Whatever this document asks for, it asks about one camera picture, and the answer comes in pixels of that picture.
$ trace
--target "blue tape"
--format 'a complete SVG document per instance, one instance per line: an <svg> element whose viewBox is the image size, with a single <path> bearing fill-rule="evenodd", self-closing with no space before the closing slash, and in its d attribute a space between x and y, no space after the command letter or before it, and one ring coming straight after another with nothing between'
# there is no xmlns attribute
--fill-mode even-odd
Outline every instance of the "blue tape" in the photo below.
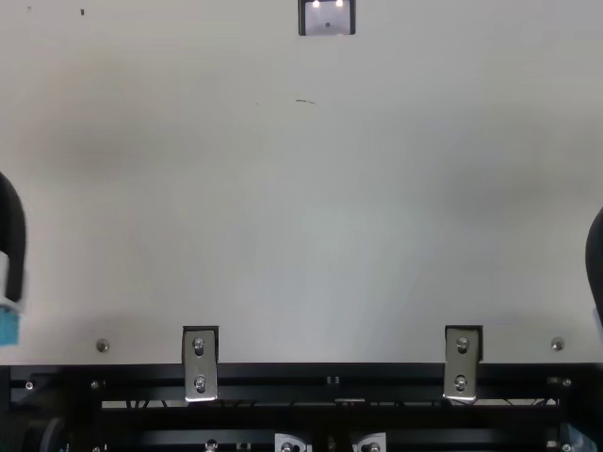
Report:
<svg viewBox="0 0 603 452"><path fill-rule="evenodd" d="M19 343L19 316L0 308L0 347Z"/></svg>

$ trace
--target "metal clip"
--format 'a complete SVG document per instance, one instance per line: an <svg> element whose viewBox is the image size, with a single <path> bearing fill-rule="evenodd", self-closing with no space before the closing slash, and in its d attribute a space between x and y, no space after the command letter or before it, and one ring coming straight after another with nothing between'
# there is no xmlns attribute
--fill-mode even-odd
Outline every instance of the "metal clip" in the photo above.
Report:
<svg viewBox="0 0 603 452"><path fill-rule="evenodd" d="M213 331L185 331L182 341L187 402L218 398L218 359Z"/></svg>
<svg viewBox="0 0 603 452"><path fill-rule="evenodd" d="M477 329L447 328L444 397L451 400L476 400L481 332Z"/></svg>

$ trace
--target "silver screw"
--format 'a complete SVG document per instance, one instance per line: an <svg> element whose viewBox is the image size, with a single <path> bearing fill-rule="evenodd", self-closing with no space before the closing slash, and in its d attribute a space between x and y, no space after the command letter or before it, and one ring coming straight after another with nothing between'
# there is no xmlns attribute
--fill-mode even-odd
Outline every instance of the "silver screw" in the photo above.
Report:
<svg viewBox="0 0 603 452"><path fill-rule="evenodd" d="M555 351L562 351L565 347L565 341L562 337L554 337L552 341L550 341L550 346Z"/></svg>
<svg viewBox="0 0 603 452"><path fill-rule="evenodd" d="M197 388L197 392L200 394L205 392L205 377L203 375L195 379L195 388Z"/></svg>
<svg viewBox="0 0 603 452"><path fill-rule="evenodd" d="M109 341L106 339L99 339L96 341L96 349L101 353L107 353L109 351Z"/></svg>
<svg viewBox="0 0 603 452"><path fill-rule="evenodd" d="M469 340L466 337L459 337L456 340L456 347L460 353L465 353L469 347Z"/></svg>
<svg viewBox="0 0 603 452"><path fill-rule="evenodd" d="M459 375L454 381L454 387L461 393L467 387L467 379L463 375Z"/></svg>
<svg viewBox="0 0 603 452"><path fill-rule="evenodd" d="M195 340L192 341L192 346L197 355L201 356L204 354L204 340L201 337L195 338Z"/></svg>

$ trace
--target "white table surface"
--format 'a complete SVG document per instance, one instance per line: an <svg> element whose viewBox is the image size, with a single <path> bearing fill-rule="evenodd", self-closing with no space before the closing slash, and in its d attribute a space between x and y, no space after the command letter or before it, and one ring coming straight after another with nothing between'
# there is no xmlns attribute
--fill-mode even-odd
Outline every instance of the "white table surface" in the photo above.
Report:
<svg viewBox="0 0 603 452"><path fill-rule="evenodd" d="M442 362L454 324L489 363L601 361L603 3L357 14L302 38L295 0L1 2L29 244L0 363L177 363L184 325L223 362Z"/></svg>

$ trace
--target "metal bracket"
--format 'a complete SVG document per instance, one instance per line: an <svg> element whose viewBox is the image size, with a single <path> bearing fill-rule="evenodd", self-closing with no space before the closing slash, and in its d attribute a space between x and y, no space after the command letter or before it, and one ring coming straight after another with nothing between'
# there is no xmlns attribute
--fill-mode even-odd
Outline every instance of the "metal bracket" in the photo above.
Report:
<svg viewBox="0 0 603 452"><path fill-rule="evenodd" d="M218 354L213 330L184 331L185 399L209 402L218 398Z"/></svg>
<svg viewBox="0 0 603 452"><path fill-rule="evenodd" d="M312 445L297 436L286 433L274 434L274 452L312 452Z"/></svg>
<svg viewBox="0 0 603 452"><path fill-rule="evenodd" d="M387 436L385 433L367 435L353 444L352 449L354 452L387 452Z"/></svg>
<svg viewBox="0 0 603 452"><path fill-rule="evenodd" d="M481 329L446 329L446 365L444 397L450 400L475 402L478 362L481 359Z"/></svg>

